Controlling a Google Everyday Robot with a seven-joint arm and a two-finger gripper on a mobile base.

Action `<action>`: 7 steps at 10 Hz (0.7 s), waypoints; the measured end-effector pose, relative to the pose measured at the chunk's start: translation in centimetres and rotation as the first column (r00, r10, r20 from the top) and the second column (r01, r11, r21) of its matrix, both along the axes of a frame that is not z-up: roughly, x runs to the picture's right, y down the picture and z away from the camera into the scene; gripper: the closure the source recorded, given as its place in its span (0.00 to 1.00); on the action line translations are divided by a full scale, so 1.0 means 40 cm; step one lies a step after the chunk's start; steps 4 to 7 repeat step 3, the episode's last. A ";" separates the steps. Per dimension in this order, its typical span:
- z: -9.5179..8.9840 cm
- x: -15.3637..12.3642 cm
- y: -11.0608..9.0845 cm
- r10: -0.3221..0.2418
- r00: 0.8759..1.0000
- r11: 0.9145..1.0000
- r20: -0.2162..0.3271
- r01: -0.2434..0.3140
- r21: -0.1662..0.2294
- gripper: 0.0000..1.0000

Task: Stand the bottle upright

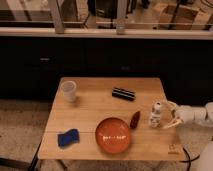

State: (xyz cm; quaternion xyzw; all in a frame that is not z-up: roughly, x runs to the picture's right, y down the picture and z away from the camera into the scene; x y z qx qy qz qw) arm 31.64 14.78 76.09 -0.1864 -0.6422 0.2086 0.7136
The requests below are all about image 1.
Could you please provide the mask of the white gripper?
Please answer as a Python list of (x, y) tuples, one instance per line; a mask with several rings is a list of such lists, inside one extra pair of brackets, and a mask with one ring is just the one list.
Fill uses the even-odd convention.
[(180, 119), (173, 119), (170, 123), (163, 126), (163, 129), (169, 129), (169, 128), (175, 127), (181, 124), (182, 122), (189, 123), (194, 121), (195, 114), (192, 107), (182, 105), (178, 108), (178, 105), (176, 103), (172, 101), (168, 101), (168, 100), (164, 100), (162, 101), (162, 103), (167, 105), (171, 110), (177, 110), (176, 116), (180, 118)]

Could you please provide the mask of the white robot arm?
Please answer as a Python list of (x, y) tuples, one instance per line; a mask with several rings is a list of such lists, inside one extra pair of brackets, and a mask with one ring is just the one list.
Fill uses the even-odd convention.
[(213, 102), (207, 103), (204, 107), (178, 106), (173, 110), (173, 119), (164, 126), (164, 129), (188, 123), (196, 123), (203, 127), (213, 127)]

